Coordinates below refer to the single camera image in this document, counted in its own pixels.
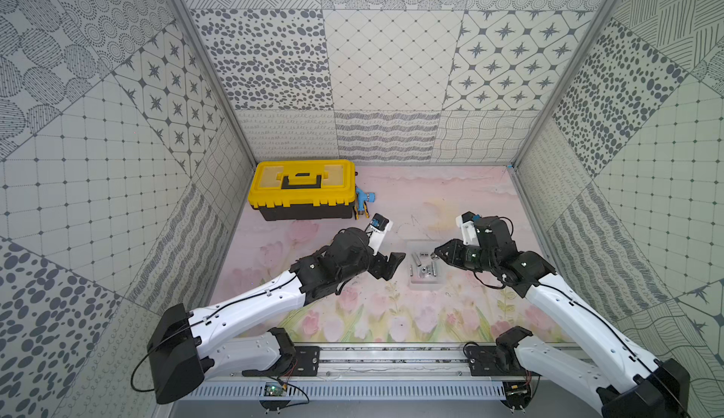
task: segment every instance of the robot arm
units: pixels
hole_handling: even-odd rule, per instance
[[[497,364],[537,372],[590,404],[603,416],[680,416],[689,398],[689,374],[675,360],[660,361],[616,330],[533,251],[518,251],[499,217],[466,212],[457,218],[463,240],[435,249],[443,261],[491,272],[503,286],[548,314],[591,357],[574,359],[532,332],[514,327],[496,339]]]
[[[204,379],[230,372],[278,376],[289,371],[295,349],[284,329],[272,328],[262,336],[228,343],[277,314],[339,295],[345,284],[362,272],[390,280],[405,258],[404,253],[391,253],[387,259],[378,252],[392,226],[393,222],[375,214],[364,231],[356,227],[341,230],[330,245],[297,260],[264,285],[191,312],[186,312],[183,304],[169,308],[151,335],[146,354],[156,401],[176,401]],[[138,390],[132,378],[131,386]]]

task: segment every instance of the toolbox lid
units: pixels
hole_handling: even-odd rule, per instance
[[[349,160],[263,161],[256,166],[249,204],[346,206],[356,197],[355,164]]]

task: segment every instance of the yellow toolbox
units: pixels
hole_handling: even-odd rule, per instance
[[[355,164],[349,160],[263,161],[249,204],[270,220],[352,218]]]

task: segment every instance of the clear plastic tray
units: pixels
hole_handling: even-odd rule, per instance
[[[405,257],[405,271],[413,290],[436,290],[445,284],[443,270],[447,267],[439,258],[431,257],[440,241],[408,241]]]

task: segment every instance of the floral table mat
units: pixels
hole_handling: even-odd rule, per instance
[[[405,251],[407,241],[460,238],[455,217],[466,211],[502,215],[515,224],[520,250],[540,248],[503,167],[358,167],[357,184],[376,193],[370,213],[394,222],[380,251]],[[267,222],[244,208],[212,303],[226,300],[274,278],[298,258],[328,244],[340,229],[367,226],[362,220],[284,220]],[[409,259],[385,282],[365,273],[339,296],[327,296],[302,309],[260,324],[244,335],[284,327],[295,342],[465,342],[493,341],[515,325],[548,342],[571,339],[541,310],[510,288],[482,286],[470,272],[444,266],[436,290],[411,284]],[[479,277],[496,284],[492,275]]]

